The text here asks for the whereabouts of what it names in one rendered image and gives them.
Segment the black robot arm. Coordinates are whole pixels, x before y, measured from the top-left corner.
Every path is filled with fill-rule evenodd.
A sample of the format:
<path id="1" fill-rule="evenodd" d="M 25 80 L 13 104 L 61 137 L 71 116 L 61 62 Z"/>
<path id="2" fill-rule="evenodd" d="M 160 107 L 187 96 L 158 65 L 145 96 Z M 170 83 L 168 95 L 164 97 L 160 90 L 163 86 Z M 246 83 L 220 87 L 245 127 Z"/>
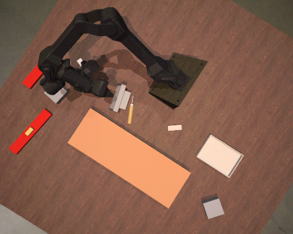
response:
<path id="1" fill-rule="evenodd" d="M 101 24 L 94 24 L 97 21 L 101 21 Z M 182 91 L 190 80 L 190 77 L 175 67 L 173 59 L 153 55 L 128 29 L 118 10 L 108 7 L 77 14 L 61 36 L 40 52 L 38 69 L 45 76 L 40 80 L 40 86 L 48 94 L 55 95 L 65 86 L 65 82 L 72 84 L 79 71 L 92 78 L 92 73 L 99 69 L 95 60 L 83 60 L 81 68 L 76 69 L 70 66 L 69 58 L 63 59 L 83 34 L 107 36 L 113 41 L 121 42 L 141 60 L 148 76 L 154 81 Z"/>

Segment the orange rectangular panel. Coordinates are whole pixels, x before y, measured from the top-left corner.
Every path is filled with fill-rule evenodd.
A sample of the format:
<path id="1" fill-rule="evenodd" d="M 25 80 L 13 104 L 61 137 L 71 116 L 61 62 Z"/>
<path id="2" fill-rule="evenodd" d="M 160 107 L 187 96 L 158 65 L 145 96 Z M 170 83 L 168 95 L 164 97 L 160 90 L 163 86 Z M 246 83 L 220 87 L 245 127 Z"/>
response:
<path id="1" fill-rule="evenodd" d="M 191 174 L 93 108 L 68 143 L 167 208 Z"/>

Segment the red flat bar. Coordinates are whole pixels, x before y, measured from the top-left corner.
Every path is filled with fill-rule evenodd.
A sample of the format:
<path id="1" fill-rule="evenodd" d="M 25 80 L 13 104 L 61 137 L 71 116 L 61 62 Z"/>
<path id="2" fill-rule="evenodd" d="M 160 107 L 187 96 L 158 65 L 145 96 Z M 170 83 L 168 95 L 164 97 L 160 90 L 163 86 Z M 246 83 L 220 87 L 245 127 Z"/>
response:
<path id="1" fill-rule="evenodd" d="M 52 117 L 52 113 L 44 109 L 35 120 L 26 128 L 22 135 L 9 148 L 14 154 L 18 154 L 22 148 L 33 138 L 38 130 Z"/>
<path id="2" fill-rule="evenodd" d="M 42 75 L 43 73 L 38 69 L 38 65 L 36 65 L 36 67 L 22 83 L 29 89 L 32 89 L 38 80 L 42 77 Z"/>

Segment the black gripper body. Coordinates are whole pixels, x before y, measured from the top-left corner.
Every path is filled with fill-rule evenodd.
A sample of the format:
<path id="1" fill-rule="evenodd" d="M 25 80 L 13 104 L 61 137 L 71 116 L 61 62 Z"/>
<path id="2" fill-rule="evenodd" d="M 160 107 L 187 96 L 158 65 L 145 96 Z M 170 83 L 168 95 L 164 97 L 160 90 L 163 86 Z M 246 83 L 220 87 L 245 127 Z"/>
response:
<path id="1" fill-rule="evenodd" d="M 74 87 L 74 90 L 79 92 L 88 92 L 88 90 L 92 88 L 92 94 L 102 98 L 107 89 L 108 81 L 97 79 L 93 82 L 93 79 L 94 78 L 88 77 L 83 71 L 79 71 L 77 79 L 70 85 Z"/>

